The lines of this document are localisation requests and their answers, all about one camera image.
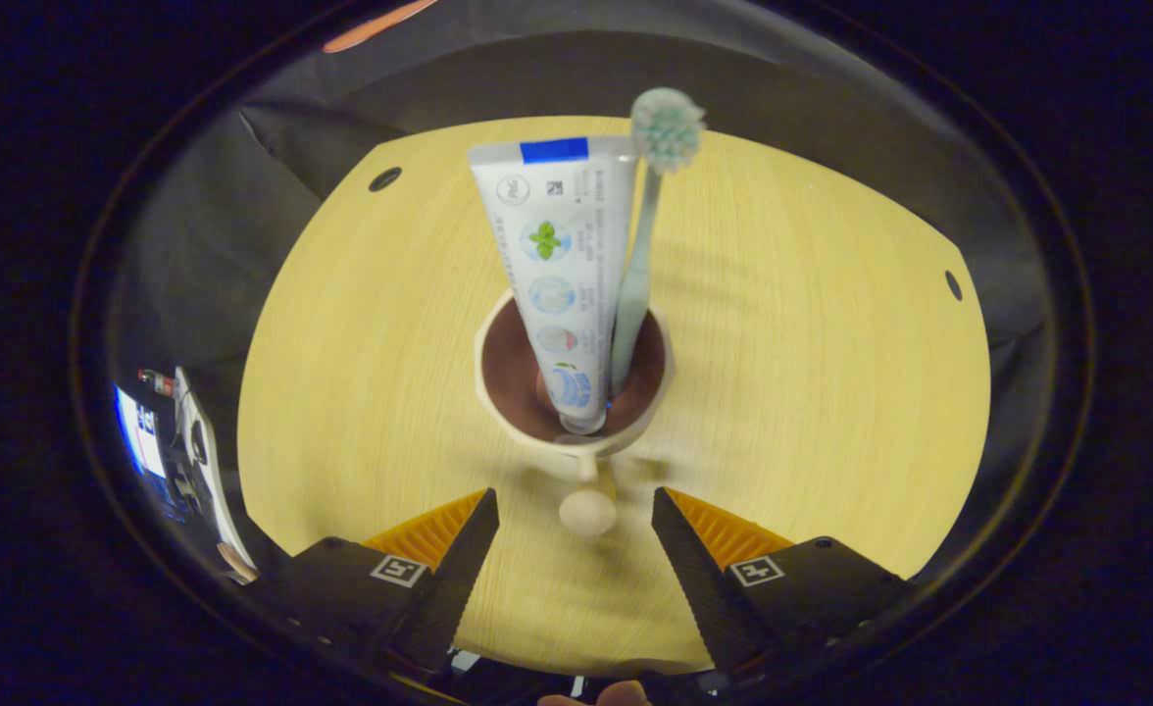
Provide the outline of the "beige cup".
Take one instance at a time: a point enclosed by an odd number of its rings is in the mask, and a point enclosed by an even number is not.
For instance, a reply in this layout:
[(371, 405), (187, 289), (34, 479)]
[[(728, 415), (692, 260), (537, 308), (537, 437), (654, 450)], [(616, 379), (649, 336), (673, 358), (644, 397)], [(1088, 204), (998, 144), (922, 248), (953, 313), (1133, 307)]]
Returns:
[(560, 526), (580, 538), (612, 530), (620, 511), (615, 476), (604, 461), (643, 436), (675, 380), (675, 346), (658, 311), (645, 316), (627, 386), (612, 399), (605, 425), (591, 436), (562, 428), (510, 290), (478, 326), (474, 353), (476, 395), (496, 425), (520, 445), (560, 457), (558, 465), (545, 470), (573, 487), (559, 504)]

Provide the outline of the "computer monitor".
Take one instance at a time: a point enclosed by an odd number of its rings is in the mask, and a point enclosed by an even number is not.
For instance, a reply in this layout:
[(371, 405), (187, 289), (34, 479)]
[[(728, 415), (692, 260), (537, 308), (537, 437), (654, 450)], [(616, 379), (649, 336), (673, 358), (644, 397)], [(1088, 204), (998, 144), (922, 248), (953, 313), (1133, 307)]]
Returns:
[(119, 425), (125, 437), (131, 464), (140, 473), (157, 479), (168, 476), (163, 461), (159, 438), (155, 426), (155, 411), (141, 405), (137, 399), (115, 386)]

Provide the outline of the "wooden desktop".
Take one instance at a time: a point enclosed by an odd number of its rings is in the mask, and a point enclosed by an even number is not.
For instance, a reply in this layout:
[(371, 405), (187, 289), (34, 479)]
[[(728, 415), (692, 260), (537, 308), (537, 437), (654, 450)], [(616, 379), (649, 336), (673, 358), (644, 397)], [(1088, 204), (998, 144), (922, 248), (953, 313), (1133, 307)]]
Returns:
[(620, 521), (564, 530), (573, 461), (520, 445), (476, 397), (475, 335), (508, 281), (468, 152), (625, 132), (510, 118), (372, 149), (285, 260), (240, 395), (246, 515), (291, 554), (495, 488), (500, 528), (455, 647), (545, 673), (710, 664), (651, 530), (658, 486), (909, 578), (987, 438), (987, 335), (958, 247), (853, 178), (717, 129), (663, 186), (651, 305), (675, 380), (605, 465)]

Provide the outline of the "white side table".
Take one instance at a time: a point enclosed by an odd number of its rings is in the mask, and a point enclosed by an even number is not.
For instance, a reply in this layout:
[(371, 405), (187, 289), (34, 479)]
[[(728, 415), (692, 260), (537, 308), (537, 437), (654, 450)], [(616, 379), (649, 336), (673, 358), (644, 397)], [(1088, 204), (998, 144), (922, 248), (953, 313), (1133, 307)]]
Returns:
[(258, 568), (255, 568), (228, 509), (212, 420), (194, 392), (190, 376), (181, 366), (175, 368), (175, 392), (178, 430), (190, 470), (205, 488), (204, 495), (199, 496), (199, 508), (209, 510), (208, 524), (217, 538), (220, 557), (226, 559), (240, 581), (257, 580)]

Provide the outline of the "pale green toothbrush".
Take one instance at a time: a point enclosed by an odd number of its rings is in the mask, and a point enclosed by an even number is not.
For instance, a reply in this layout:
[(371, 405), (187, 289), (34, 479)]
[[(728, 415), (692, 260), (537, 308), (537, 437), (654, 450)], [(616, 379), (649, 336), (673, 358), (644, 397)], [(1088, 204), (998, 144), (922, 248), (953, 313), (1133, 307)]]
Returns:
[(630, 137), (645, 164), (642, 198), (627, 266), (621, 278), (611, 350), (611, 397), (625, 392), (636, 338), (651, 300), (651, 233), (663, 178), (692, 164), (706, 129), (704, 111), (687, 93), (656, 87), (630, 108)]

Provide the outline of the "white toothpaste tube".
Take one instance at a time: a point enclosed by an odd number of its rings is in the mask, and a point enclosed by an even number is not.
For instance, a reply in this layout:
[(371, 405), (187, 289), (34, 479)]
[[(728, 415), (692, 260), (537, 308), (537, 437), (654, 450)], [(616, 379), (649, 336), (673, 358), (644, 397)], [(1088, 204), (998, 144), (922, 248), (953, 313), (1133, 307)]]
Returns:
[(603, 428), (638, 157), (626, 135), (470, 147), (542, 383), (563, 429)]

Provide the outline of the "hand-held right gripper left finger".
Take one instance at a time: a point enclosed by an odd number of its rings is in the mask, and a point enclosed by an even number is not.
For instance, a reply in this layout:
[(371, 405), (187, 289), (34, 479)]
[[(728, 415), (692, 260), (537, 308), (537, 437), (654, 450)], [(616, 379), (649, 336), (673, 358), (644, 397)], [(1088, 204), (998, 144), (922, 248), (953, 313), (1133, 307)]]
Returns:
[(321, 539), (262, 574), (258, 600), (340, 669), (434, 678), (498, 531), (483, 488), (370, 540)]

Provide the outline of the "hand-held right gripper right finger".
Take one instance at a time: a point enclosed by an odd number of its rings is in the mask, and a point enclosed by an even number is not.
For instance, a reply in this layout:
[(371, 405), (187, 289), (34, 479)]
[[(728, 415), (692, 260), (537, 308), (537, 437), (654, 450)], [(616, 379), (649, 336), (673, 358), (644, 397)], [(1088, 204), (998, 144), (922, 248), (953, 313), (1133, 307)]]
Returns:
[(708, 656), (731, 678), (815, 662), (913, 588), (837, 539), (791, 541), (666, 486), (654, 491), (651, 528)]

